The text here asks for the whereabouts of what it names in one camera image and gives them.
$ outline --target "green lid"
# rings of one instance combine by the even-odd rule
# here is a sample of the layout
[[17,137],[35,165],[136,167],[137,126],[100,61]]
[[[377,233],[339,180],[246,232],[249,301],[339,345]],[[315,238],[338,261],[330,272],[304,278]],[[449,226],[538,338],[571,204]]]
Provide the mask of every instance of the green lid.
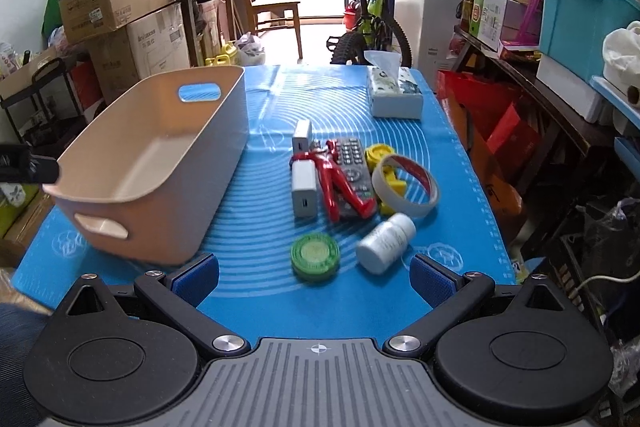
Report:
[[338,244],[324,233],[303,235],[291,247],[291,265],[300,279],[314,282],[329,279],[339,264]]

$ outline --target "wooden chair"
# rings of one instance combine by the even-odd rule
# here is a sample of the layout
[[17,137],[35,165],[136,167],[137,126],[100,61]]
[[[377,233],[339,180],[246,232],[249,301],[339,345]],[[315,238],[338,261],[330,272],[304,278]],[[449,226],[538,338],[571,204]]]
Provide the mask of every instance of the wooden chair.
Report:
[[[290,0],[273,0],[272,2],[256,2],[256,0],[244,0],[246,6],[246,18],[249,21],[251,33],[256,34],[258,31],[279,30],[281,28],[291,28],[288,22],[293,22],[293,28],[296,31],[296,40],[298,41],[298,57],[302,59],[302,40],[300,39],[300,16],[298,14],[298,4],[300,1]],[[279,19],[269,19],[267,21],[258,22],[259,13],[292,11],[293,17],[287,16]],[[284,26],[267,26],[258,28],[261,24],[284,22]]]

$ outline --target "teal storage box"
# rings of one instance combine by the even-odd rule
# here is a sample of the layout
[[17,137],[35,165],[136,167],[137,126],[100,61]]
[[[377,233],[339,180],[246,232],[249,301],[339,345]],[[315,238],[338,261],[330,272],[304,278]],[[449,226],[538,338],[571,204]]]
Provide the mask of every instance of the teal storage box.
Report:
[[638,0],[545,0],[540,51],[585,82],[602,76],[602,42],[640,20]]

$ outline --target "metal screw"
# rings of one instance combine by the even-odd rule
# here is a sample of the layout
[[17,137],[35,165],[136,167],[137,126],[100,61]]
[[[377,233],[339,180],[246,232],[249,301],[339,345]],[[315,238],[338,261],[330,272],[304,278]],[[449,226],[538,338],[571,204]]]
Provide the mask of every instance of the metal screw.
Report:
[[244,346],[244,340],[237,335],[220,335],[213,340],[213,347],[220,351],[236,351]]
[[396,351],[415,351],[420,347],[420,341],[411,335],[398,335],[389,340],[389,346]]

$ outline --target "blue table mat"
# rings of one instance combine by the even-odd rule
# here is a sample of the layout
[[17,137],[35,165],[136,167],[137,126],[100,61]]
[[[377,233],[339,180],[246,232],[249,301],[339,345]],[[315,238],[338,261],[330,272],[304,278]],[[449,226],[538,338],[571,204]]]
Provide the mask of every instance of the blue table mat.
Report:
[[[408,266],[417,252],[458,273],[477,270],[497,283],[515,282],[468,157],[423,77],[415,70],[412,75],[424,93],[422,121],[374,120],[364,66],[246,68],[250,137],[202,242],[201,250],[220,262],[220,281],[200,311],[251,343],[259,337],[373,337],[382,343],[430,309],[409,284]],[[440,186],[436,210],[416,221],[417,235],[402,262],[383,276],[366,273],[354,253],[380,218],[333,225],[323,208],[318,219],[293,218],[291,135],[305,118],[316,139],[356,136],[364,147],[393,146],[427,167]],[[424,200],[420,185],[409,181],[408,197]],[[329,282],[309,285],[294,276],[289,251],[297,237],[317,231],[338,242],[340,270]],[[115,284],[152,268],[95,250],[56,207],[12,281],[19,291],[55,307],[82,273],[98,273]]]

